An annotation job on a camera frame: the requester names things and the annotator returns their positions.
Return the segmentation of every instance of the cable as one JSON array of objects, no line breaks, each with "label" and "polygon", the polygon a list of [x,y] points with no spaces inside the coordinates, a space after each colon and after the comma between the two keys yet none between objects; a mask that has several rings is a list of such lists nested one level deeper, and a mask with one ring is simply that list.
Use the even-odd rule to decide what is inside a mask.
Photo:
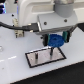
[{"label": "cable", "polygon": [[7,25],[5,23],[0,22],[0,26],[3,26],[3,27],[8,28],[8,29],[12,29],[12,30],[39,32],[39,28],[38,28],[37,23],[32,23],[31,25],[22,26],[22,27],[14,27],[14,26],[10,26],[10,25]]}]

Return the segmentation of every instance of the black frame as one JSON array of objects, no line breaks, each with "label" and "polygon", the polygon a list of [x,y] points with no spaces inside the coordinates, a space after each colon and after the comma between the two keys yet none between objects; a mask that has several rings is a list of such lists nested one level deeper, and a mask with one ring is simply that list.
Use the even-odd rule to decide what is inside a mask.
[{"label": "black frame", "polygon": [[60,51],[60,53],[62,54],[62,56],[63,56],[64,58],[57,59],[57,60],[53,60],[53,61],[50,61],[50,62],[45,62],[45,63],[38,64],[38,65],[35,65],[35,66],[31,66],[30,61],[29,61],[29,59],[28,59],[28,57],[27,57],[27,54],[30,54],[30,53],[33,53],[33,52],[25,53],[29,67],[30,67],[30,68],[34,68],[34,67],[38,67],[38,66],[42,66],[42,65],[45,65],[45,64],[49,64],[49,63],[52,63],[52,62],[57,62],[57,61],[66,59],[66,56],[65,56],[64,53],[61,51],[61,49],[58,48],[58,50]]}]

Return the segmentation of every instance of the white table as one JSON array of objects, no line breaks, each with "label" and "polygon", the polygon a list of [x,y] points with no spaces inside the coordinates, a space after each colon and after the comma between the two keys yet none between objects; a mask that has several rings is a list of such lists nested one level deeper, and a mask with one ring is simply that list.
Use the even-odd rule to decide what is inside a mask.
[{"label": "white table", "polygon": [[[11,14],[0,15],[0,21],[13,25],[12,19],[15,17],[11,17]],[[0,84],[13,83],[84,61],[84,32],[77,28],[70,42],[61,47],[67,59],[29,68],[25,53],[43,47],[40,37],[26,32],[24,38],[16,38],[13,30],[0,27],[0,46],[3,47],[3,51],[0,52]]]}]

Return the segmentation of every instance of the black cable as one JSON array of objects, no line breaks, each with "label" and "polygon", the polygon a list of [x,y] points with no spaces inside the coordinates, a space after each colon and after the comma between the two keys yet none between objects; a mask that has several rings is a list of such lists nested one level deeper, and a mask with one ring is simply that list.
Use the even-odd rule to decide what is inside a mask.
[{"label": "black cable", "polygon": [[12,29],[12,30],[23,30],[23,31],[32,30],[33,32],[39,32],[39,27],[37,23],[32,23],[31,25],[22,26],[22,27],[14,27],[14,26],[10,26],[10,25],[0,22],[0,26],[3,26],[8,29]]},{"label": "black cable", "polygon": [[7,25],[7,24],[2,23],[2,22],[0,22],[0,26],[3,26],[3,27],[8,28],[8,29],[13,29],[13,30],[23,30],[22,27],[10,26],[10,25]]}]

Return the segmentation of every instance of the metal bracket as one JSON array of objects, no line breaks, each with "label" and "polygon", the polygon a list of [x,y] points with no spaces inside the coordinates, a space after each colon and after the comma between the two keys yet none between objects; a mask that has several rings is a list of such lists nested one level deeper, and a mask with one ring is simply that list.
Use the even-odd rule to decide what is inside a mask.
[{"label": "metal bracket", "polygon": [[[18,27],[18,20],[15,18],[13,19],[14,26]],[[24,37],[24,31],[23,30],[15,30],[15,35],[17,37]]]}]

